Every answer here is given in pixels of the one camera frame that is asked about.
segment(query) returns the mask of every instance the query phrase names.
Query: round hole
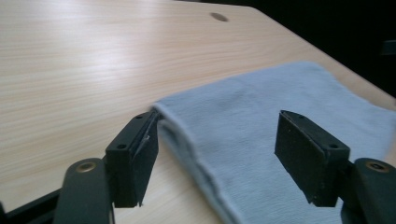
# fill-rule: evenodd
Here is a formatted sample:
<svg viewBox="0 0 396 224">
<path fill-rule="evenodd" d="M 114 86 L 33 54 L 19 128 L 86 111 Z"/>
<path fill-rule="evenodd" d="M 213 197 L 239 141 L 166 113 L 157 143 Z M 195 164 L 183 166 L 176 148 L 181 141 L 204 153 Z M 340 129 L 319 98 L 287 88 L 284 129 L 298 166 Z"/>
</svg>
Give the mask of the round hole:
<svg viewBox="0 0 396 224">
<path fill-rule="evenodd" d="M 329 144 L 330 148 L 338 148 L 338 146 L 336 144 Z"/>
<path fill-rule="evenodd" d="M 93 170 L 96 167 L 96 163 L 93 161 L 86 161 L 82 164 L 80 164 L 77 168 L 76 171 L 79 173 L 86 173 L 91 170 Z"/>
<path fill-rule="evenodd" d="M 121 144 L 121 145 L 118 145 L 117 148 L 118 148 L 118 149 L 123 149 L 123 148 L 126 148 L 126 145 Z"/>
<path fill-rule="evenodd" d="M 225 17 L 219 13 L 212 12 L 212 13 L 210 13 L 210 15 L 218 21 L 228 21 L 227 17 Z"/>
</svg>

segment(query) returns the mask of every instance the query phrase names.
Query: wooden table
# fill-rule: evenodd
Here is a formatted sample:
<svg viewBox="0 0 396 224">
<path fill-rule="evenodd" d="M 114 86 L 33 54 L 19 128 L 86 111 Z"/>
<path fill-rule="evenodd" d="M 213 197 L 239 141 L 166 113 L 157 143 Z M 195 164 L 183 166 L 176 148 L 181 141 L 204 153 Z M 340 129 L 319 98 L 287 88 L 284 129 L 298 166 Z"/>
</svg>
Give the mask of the wooden table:
<svg viewBox="0 0 396 224">
<path fill-rule="evenodd" d="M 0 201 L 9 211 L 58 189 L 69 165 L 102 158 L 132 117 L 168 94 L 300 60 L 396 110 L 394 98 L 250 7 L 1 1 Z M 116 221 L 220 222 L 164 146 L 144 206 L 116 209 Z"/>
</svg>

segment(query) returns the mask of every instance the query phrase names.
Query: black plastic part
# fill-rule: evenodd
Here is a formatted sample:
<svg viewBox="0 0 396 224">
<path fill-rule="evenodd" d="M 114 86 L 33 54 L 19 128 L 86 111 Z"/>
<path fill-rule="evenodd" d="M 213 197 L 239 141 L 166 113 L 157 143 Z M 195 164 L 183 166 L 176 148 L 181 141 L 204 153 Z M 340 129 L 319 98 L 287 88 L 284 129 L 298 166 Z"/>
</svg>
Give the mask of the black plastic part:
<svg viewBox="0 0 396 224">
<path fill-rule="evenodd" d="M 78 161 L 67 169 L 53 223 L 114 223 L 102 160 Z"/>
<path fill-rule="evenodd" d="M 7 214 L 3 210 L 0 223 L 52 223 L 59 192 L 57 189 Z"/>
<path fill-rule="evenodd" d="M 368 223 L 396 223 L 396 170 L 393 166 L 374 159 L 358 159 L 352 180 Z"/>
<path fill-rule="evenodd" d="M 158 154 L 159 117 L 154 110 L 134 117 L 106 149 L 104 161 L 115 207 L 142 205 Z"/>
<path fill-rule="evenodd" d="M 349 147 L 310 119 L 282 110 L 276 134 L 275 154 L 315 206 L 334 207 L 335 179 L 347 167 Z"/>
</svg>

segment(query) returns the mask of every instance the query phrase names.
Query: light blue cloth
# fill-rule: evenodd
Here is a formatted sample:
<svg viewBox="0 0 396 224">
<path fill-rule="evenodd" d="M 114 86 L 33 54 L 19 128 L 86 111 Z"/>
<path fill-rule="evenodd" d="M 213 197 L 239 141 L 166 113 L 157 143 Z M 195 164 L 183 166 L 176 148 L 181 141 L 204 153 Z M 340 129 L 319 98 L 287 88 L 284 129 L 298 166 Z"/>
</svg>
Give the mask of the light blue cloth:
<svg viewBox="0 0 396 224">
<path fill-rule="evenodd" d="M 163 140 L 225 223 L 341 223 L 316 208 L 274 154 L 280 110 L 307 116 L 351 148 L 351 161 L 383 160 L 396 112 L 371 105 L 310 62 L 230 77 L 154 105 Z"/>
</svg>

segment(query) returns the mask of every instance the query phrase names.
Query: microfiber cloth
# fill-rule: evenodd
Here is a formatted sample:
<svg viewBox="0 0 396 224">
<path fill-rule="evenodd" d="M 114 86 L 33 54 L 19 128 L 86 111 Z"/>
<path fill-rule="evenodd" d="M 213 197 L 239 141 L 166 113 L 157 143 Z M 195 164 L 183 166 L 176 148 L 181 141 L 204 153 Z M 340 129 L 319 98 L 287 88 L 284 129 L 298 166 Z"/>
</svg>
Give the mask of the microfiber cloth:
<svg viewBox="0 0 396 224">
<path fill-rule="evenodd" d="M 396 112 L 371 105 L 311 62 L 229 77 L 156 102 L 163 141 L 225 223 L 341 223 L 309 204 L 275 155 L 280 110 L 302 114 L 351 148 L 383 160 Z"/>
</svg>

